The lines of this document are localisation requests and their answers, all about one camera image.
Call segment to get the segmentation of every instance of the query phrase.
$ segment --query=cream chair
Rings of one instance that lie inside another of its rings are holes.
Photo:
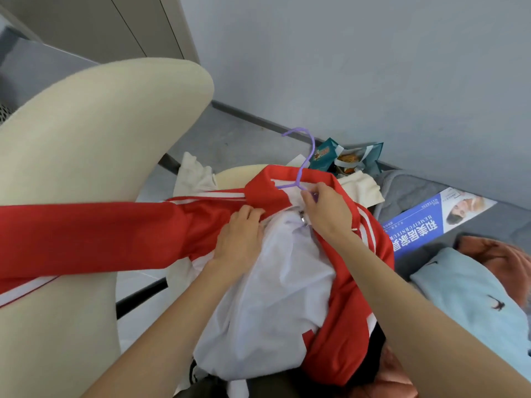
[[[134,201],[213,92],[203,68],[162,58],[54,84],[0,127],[0,204]],[[0,308],[0,397],[83,394],[120,354],[115,286],[116,273],[61,276]]]

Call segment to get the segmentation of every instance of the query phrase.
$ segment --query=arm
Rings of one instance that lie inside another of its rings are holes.
[[[260,254],[263,212],[245,205],[232,215],[197,279],[82,398],[173,396],[218,303]]]
[[[350,227],[341,195],[323,183],[315,203],[303,192],[312,226],[343,258],[394,353],[425,397],[531,396],[531,384],[375,256]]]

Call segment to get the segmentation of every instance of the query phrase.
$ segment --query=purple hanger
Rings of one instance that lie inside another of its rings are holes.
[[[285,137],[286,135],[289,135],[289,134],[291,134],[291,133],[293,133],[295,131],[304,132],[304,133],[307,133],[309,135],[309,137],[312,139],[312,152],[308,155],[308,157],[306,158],[304,163],[301,165],[301,168],[299,169],[299,171],[297,173],[297,178],[295,179],[295,182],[291,183],[291,184],[286,184],[284,186],[277,186],[277,188],[279,188],[279,189],[280,188],[294,187],[294,186],[299,187],[301,190],[305,190],[306,189],[304,186],[301,186],[302,169],[309,162],[310,158],[313,156],[313,153],[315,152],[315,138],[308,131],[307,128],[302,128],[302,127],[297,127],[297,128],[293,128],[291,130],[288,130],[288,131],[286,131],[285,133],[282,134],[282,137]]]

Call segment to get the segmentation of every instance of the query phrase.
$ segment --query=tile floor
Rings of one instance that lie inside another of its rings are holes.
[[[250,124],[208,107],[197,123],[169,150],[178,161],[188,151],[215,172],[247,164],[286,164],[298,154],[309,153],[309,145],[282,138],[280,134]],[[171,197],[175,175],[156,166],[137,201],[161,201]],[[166,270],[127,271],[118,274],[116,300],[166,276]],[[171,304],[167,290],[118,321],[122,351],[126,350]]]

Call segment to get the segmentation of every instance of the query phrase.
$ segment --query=hand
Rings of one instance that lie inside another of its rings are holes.
[[[223,276],[235,282],[255,264],[262,250],[263,227],[260,217],[265,211],[244,205],[230,216],[218,236],[210,265],[222,269]]]
[[[319,195],[317,202],[310,192]],[[352,233],[352,213],[343,197],[333,188],[317,183],[309,191],[302,191],[301,196],[312,227],[328,243],[337,236]]]

